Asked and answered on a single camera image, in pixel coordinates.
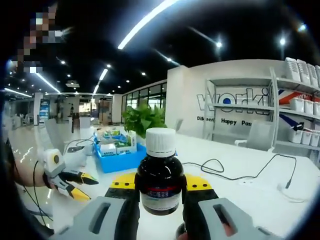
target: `black cable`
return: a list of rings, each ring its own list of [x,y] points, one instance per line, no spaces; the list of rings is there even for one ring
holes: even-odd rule
[[[295,173],[295,170],[296,170],[296,165],[297,165],[297,159],[294,156],[287,156],[287,155],[283,155],[283,154],[278,154],[277,153],[267,162],[267,164],[258,172],[258,174],[256,176],[239,176],[239,177],[235,177],[235,178],[231,178],[231,177],[223,176],[221,174],[217,174],[217,173],[223,173],[225,171],[225,168],[222,165],[222,163],[218,159],[215,159],[215,158],[209,159],[209,160],[205,161],[203,164],[198,164],[198,163],[195,163],[195,162],[185,162],[185,163],[183,163],[183,165],[185,165],[185,164],[196,165],[196,166],[200,167],[201,171],[204,172],[204,173],[212,174],[212,175],[215,175],[217,177],[220,177],[220,178],[223,178],[223,179],[226,179],[226,180],[229,180],[229,181],[236,181],[236,180],[239,180],[239,179],[247,179],[247,178],[256,179],[257,177],[259,177],[261,172],[269,165],[269,163],[276,156],[281,156],[281,157],[285,157],[285,158],[289,158],[289,159],[294,159],[294,168],[293,168],[291,177],[290,177],[289,181],[287,182],[287,184],[285,186],[285,188],[288,189],[290,184],[291,184],[291,180],[292,180],[292,178],[294,176],[294,173]],[[205,166],[207,163],[209,163],[211,161],[217,161],[220,164],[220,166],[222,167],[222,170],[219,171],[219,170],[215,170],[215,169],[213,169],[211,167]]]
[[[78,144],[79,143],[82,143],[82,142],[84,142],[84,141],[91,141],[90,139],[91,138],[93,138],[94,136],[92,135],[91,137],[89,137],[89,138],[87,138],[87,139],[75,139],[75,140],[72,140],[72,141],[70,141],[67,145],[66,145],[66,147],[65,147],[65,149],[64,149],[64,152],[63,152],[63,155],[65,155],[66,154],[66,152],[67,152],[67,150],[68,150],[68,147],[70,146],[70,144],[72,144],[72,143],[74,143],[74,142],[78,142]]]
[[[46,226],[46,222],[44,220],[44,216],[42,216],[42,212],[40,210],[40,204],[39,204],[38,197],[37,197],[37,192],[36,192],[36,180],[35,180],[35,177],[36,177],[36,166],[37,166],[38,163],[39,163],[39,161],[36,161],[35,165],[34,165],[34,168],[33,168],[33,174],[32,174],[33,190],[34,190],[35,200],[36,200],[37,206],[39,208],[40,216],[42,218],[42,221],[43,221],[44,225]]]
[[[92,142],[92,144],[94,143],[94,141],[90,140],[90,139],[85,139],[85,140],[82,140],[82,141],[79,141],[75,144],[76,147],[83,147],[83,146],[79,146],[78,144],[82,144],[84,142]]]
[[[16,162],[14,162],[14,167],[15,167],[15,169],[16,169],[16,172],[17,172],[19,178],[22,180],[22,178],[21,178],[21,176],[20,176],[20,173],[19,173],[19,171],[18,171]],[[29,195],[29,197],[31,198],[31,200],[33,201],[33,203],[38,207],[39,211],[42,212],[42,213],[43,213],[46,217],[48,217],[51,221],[53,221],[53,219],[52,219],[51,217],[49,217],[48,214],[46,214],[45,211],[43,211],[39,205],[37,205],[36,201],[33,199],[33,197],[31,196],[31,194],[30,194],[29,191],[27,190],[26,186],[23,185],[23,184],[21,184],[21,185],[23,186],[24,190],[25,190],[26,193]]]

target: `shelving unit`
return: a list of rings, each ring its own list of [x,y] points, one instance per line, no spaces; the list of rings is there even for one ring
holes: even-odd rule
[[[313,85],[282,77],[277,77],[276,81],[280,89],[295,90],[306,94],[312,94],[316,97],[320,97],[320,88],[315,87]]]
[[[203,121],[203,131],[202,137],[206,139],[208,135],[211,135],[211,140],[213,140],[214,135],[227,136],[237,139],[246,139],[246,135],[232,133],[232,132],[220,132],[215,130],[216,123],[213,122],[213,129],[207,130],[207,117],[209,107],[214,108],[228,108],[228,109],[247,109],[247,110],[257,110],[257,111],[270,111],[270,121],[278,121],[279,113],[275,107],[275,103],[278,102],[278,87],[276,83],[275,75],[273,77],[270,68],[270,76],[265,75],[256,75],[256,76],[230,76],[230,77],[221,77],[217,79],[208,79],[205,84],[205,96],[210,96],[211,92],[209,91],[209,85],[213,86],[213,100],[209,102],[208,97],[205,98],[204,104],[204,121]],[[218,103],[217,100],[217,87],[266,87],[269,91],[269,103],[267,106],[262,105],[253,105],[253,104],[224,104]]]
[[[232,109],[256,109],[256,110],[266,110],[274,111],[273,106],[259,106],[259,105],[244,105],[244,104],[223,104],[223,103],[211,103],[208,106],[213,106],[216,108],[232,108]]]
[[[275,144],[276,145],[289,146],[289,147],[293,147],[293,148],[303,148],[303,149],[310,149],[310,150],[320,151],[320,147],[319,146],[304,145],[304,144],[299,144],[299,143],[293,143],[293,142],[290,142],[290,141],[277,140],[275,142]]]
[[[247,136],[232,133],[232,132],[221,132],[215,129],[216,123],[213,122],[213,130],[207,130],[207,116],[209,107],[220,108],[220,109],[250,109],[250,110],[259,110],[259,111],[270,111],[270,121],[274,123],[274,133],[273,133],[273,143],[276,145],[289,146],[293,148],[308,149],[313,151],[318,151],[318,160],[320,158],[320,147],[314,147],[310,145],[297,144],[289,141],[278,140],[278,130],[279,130],[279,114],[288,114],[301,116],[303,118],[309,119],[314,123],[320,121],[320,116],[307,114],[304,112],[297,112],[291,109],[280,108],[279,98],[278,98],[278,89],[298,91],[305,94],[310,94],[313,97],[320,97],[320,88],[306,84],[304,82],[297,82],[292,79],[287,79],[283,77],[277,77],[275,71],[270,67],[270,76],[233,76],[233,77],[222,77],[219,79],[208,79],[205,84],[205,95],[210,96],[212,93],[214,98],[212,102],[209,102],[208,97],[205,98],[204,105],[204,121],[203,121],[203,138],[206,138],[208,135],[211,135],[213,140],[214,135],[218,136],[227,136],[235,139],[246,139]],[[213,92],[209,92],[209,85],[213,85]],[[269,90],[269,104],[268,106],[261,105],[240,105],[240,104],[224,104],[218,103],[217,100],[217,87],[266,87]]]
[[[301,116],[304,118],[308,118],[310,120],[320,121],[320,116],[307,114],[305,112],[294,111],[294,110],[286,109],[286,108],[279,108],[279,112],[283,113],[283,114],[292,114],[292,115]]]

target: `green leaves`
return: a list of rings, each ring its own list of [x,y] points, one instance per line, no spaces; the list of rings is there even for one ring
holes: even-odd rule
[[[142,138],[146,138],[146,131],[150,128],[166,128],[165,110],[154,106],[151,109],[146,103],[139,105],[137,109],[128,106],[122,113],[124,118],[124,129],[135,131]]]

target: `robotic arm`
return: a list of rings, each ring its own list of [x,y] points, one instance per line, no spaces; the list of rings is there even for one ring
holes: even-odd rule
[[[48,181],[63,195],[70,196],[78,201],[87,201],[91,198],[72,185],[77,184],[95,185],[99,182],[91,175],[66,167],[66,163],[58,149],[49,149],[39,154],[39,159],[44,166],[44,172]]]
[[[211,185],[199,176],[186,174],[182,188],[183,219],[192,240],[226,240],[223,223],[234,230],[234,239],[280,240],[226,198],[218,198]],[[77,216],[73,226],[51,237],[53,240],[135,240],[139,210],[139,176],[117,177],[105,197],[90,202]]]

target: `white bottle cap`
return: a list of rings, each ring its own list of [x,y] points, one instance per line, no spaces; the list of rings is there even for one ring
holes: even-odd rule
[[[153,127],[145,133],[146,154],[166,158],[176,153],[176,131],[171,128]]]

